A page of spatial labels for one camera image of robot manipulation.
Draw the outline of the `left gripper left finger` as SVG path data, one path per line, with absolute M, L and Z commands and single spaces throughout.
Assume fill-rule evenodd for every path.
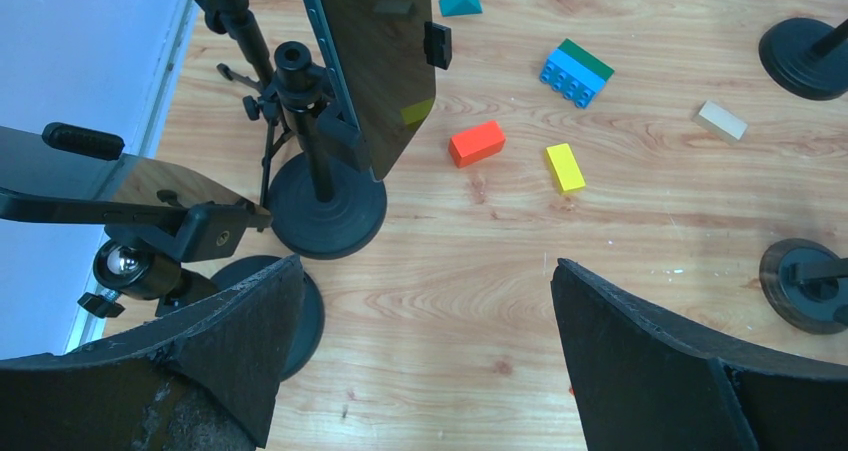
M 304 301 L 298 256 L 63 354 L 1 364 L 5 450 L 266 445 Z

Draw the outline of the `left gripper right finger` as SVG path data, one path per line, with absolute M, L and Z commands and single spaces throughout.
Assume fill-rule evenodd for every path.
M 756 345 L 570 259 L 551 295 L 591 450 L 843 450 L 847 369 Z

